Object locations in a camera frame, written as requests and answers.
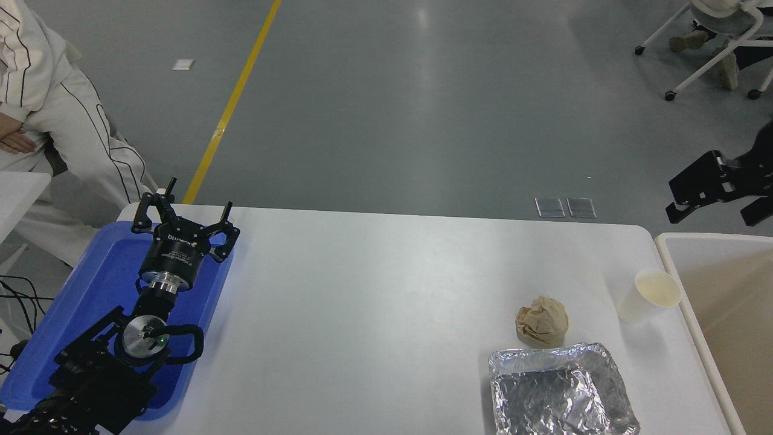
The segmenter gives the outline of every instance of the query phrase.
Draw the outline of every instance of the shoe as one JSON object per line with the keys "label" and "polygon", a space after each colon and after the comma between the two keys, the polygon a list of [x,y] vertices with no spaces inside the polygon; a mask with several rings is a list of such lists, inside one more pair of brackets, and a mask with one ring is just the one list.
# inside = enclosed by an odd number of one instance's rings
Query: shoe
{"label": "shoe", "polygon": [[[715,57],[722,50],[724,48],[717,48],[712,53],[712,56]],[[733,91],[738,87],[738,63],[735,60],[735,53],[730,52],[717,64],[717,79],[722,87],[728,91]]]}
{"label": "shoe", "polygon": [[669,39],[669,48],[674,53],[681,53],[684,50],[699,49],[703,44],[709,40],[709,34],[703,30],[693,30],[690,33],[682,36],[674,36]]}

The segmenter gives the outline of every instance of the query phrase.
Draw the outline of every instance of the crumpled paper ball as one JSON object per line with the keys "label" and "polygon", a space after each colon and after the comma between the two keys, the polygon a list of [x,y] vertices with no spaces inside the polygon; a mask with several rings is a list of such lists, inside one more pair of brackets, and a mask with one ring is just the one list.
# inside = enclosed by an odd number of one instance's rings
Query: crumpled paper ball
{"label": "crumpled paper ball", "polygon": [[561,302],[547,296],[540,296],[531,307],[522,307],[516,318],[516,327],[521,334],[540,343],[556,343],[569,330],[569,316]]}

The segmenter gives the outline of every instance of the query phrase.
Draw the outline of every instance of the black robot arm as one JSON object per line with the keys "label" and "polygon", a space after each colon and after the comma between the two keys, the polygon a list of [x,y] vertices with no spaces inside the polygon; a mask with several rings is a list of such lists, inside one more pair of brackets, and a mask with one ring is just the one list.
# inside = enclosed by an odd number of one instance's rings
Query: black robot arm
{"label": "black robot arm", "polygon": [[757,134],[745,154],[728,159],[717,150],[703,154],[669,181],[674,202],[666,208],[672,224],[700,207],[742,197],[759,197],[741,210],[753,226],[773,214],[773,121]]}
{"label": "black robot arm", "polygon": [[[147,409],[157,390],[152,376],[164,364],[187,364],[201,356],[200,326],[166,322],[177,293],[193,287],[203,258],[224,261],[239,229],[227,220],[231,203],[208,227],[178,217],[172,209],[174,185],[172,179],[163,194],[145,194],[135,215],[132,232],[151,233],[153,241],[138,273],[148,286],[132,312],[115,307],[68,344],[54,358],[59,366],[49,379],[54,392],[14,423],[0,418],[0,435],[96,435],[97,425],[118,434]],[[151,206],[161,217],[155,227],[148,218]],[[213,247],[209,238],[219,233],[226,242]],[[171,335],[192,335],[193,352],[171,357]]]}

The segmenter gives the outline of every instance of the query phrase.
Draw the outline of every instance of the paper cup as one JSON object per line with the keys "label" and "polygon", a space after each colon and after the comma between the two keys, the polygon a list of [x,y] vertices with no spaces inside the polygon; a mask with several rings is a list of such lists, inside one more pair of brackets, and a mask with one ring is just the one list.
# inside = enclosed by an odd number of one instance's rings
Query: paper cup
{"label": "paper cup", "polygon": [[618,304],[618,316],[626,323],[641,323],[675,307],[680,300],[682,290],[671,275],[660,269],[644,269],[636,274]]}

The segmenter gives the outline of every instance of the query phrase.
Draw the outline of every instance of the aluminum foil tray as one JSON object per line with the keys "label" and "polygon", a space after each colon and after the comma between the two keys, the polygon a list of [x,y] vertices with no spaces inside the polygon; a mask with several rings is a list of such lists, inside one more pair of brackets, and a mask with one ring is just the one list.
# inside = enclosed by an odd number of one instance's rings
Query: aluminum foil tray
{"label": "aluminum foil tray", "polygon": [[618,366],[599,343],[497,351],[489,359],[498,435],[636,435]]}

